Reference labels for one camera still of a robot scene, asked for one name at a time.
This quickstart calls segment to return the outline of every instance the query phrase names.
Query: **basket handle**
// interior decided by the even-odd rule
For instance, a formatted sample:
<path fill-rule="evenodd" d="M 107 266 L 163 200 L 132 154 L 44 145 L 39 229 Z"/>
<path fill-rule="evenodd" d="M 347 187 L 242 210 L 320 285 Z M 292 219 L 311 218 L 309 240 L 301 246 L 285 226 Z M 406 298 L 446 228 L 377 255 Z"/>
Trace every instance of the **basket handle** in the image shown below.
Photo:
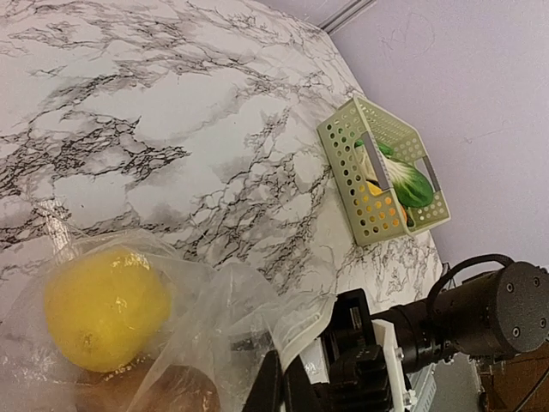
<path fill-rule="evenodd" d="M 361 140 L 364 144 L 366 153 L 370 158 L 371 166 L 376 173 L 377 185 L 382 191 L 388 191 L 391 186 L 389 184 L 389 178 L 387 177 L 387 173 L 385 172 L 385 165 L 382 163 L 381 160 L 382 155 L 379 152 L 379 148 L 377 148 L 377 145 L 374 143 L 374 139 L 372 138 L 370 132 L 368 132 L 368 130 L 365 131 L 362 136 L 359 137 L 359 140 Z"/>
<path fill-rule="evenodd" d="M 432 188 L 434 189 L 434 191 L 440 191 L 440 184 L 438 183 L 435 169 L 432 167 L 431 159 L 429 159 L 429 156 L 423 156 L 421 160 L 425 163 L 425 168 L 427 169 L 429 177 L 431 178 Z"/>

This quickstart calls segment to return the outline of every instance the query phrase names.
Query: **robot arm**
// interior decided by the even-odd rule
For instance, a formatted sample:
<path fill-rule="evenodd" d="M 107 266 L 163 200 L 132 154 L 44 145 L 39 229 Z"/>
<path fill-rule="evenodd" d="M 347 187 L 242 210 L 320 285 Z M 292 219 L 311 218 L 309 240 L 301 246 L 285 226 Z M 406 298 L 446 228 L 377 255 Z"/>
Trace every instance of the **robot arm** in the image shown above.
<path fill-rule="evenodd" d="M 443 291 L 461 270 L 488 262 L 503 268 Z M 391 362 L 376 339 L 373 323 L 393 325 L 404 373 L 458 352 L 495 363 L 543 344 L 549 331 L 547 298 L 546 270 L 503 255 L 468 259 L 443 276 L 427 298 L 373 317 L 363 290 L 340 294 L 331 322 L 320 336 L 329 383 L 311 385 L 300 358 L 283 375 L 276 353 L 269 353 L 243 412 L 275 412 L 282 403 L 286 412 L 390 411 L 395 398 Z"/>

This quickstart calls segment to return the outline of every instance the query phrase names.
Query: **black cylinder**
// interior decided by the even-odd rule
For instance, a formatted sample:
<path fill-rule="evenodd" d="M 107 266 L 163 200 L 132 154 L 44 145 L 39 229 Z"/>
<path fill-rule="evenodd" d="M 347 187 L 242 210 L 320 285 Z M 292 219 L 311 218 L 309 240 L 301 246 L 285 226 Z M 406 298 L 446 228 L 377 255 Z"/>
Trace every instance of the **black cylinder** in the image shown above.
<path fill-rule="evenodd" d="M 497 358 L 537 349 L 549 331 L 548 298 L 546 271 L 518 262 L 443 291 L 433 318 L 426 300 L 394 306 L 374 318 L 395 325 L 403 367 L 410 373 L 456 352 Z"/>

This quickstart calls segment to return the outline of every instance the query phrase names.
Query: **yellow vegetable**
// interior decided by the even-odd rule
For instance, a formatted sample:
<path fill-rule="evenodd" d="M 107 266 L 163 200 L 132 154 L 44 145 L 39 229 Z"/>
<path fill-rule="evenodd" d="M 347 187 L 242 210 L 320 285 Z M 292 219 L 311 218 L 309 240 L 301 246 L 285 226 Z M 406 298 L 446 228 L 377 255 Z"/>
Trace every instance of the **yellow vegetable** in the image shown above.
<path fill-rule="evenodd" d="M 379 187 L 377 187 L 371 182 L 368 182 L 368 189 L 370 189 L 370 193 L 373 196 L 381 195 L 383 193 L 383 191 Z M 402 214 L 404 215 L 404 223 L 406 223 L 408 221 L 408 216 L 406 215 L 406 210 L 404 210 L 402 205 L 401 205 L 401 210 L 402 210 Z"/>
<path fill-rule="evenodd" d="M 371 182 L 368 182 L 368 189 L 370 189 L 370 193 L 374 196 L 381 195 L 383 191 L 378 188 L 376 185 L 374 185 Z"/>

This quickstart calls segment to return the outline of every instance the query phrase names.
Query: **wall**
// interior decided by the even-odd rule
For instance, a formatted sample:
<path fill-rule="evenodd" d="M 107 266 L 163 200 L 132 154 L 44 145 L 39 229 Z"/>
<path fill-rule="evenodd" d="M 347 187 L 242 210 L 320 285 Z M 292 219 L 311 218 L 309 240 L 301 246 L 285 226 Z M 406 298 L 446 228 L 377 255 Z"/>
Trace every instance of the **wall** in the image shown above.
<path fill-rule="evenodd" d="M 547 264 L 549 3 L 384 0 L 333 35 L 368 97 L 415 125 L 453 220 L 452 264 Z"/>
<path fill-rule="evenodd" d="M 351 0 L 259 0 L 273 9 L 284 11 L 301 20 L 320 26 L 343 9 Z"/>

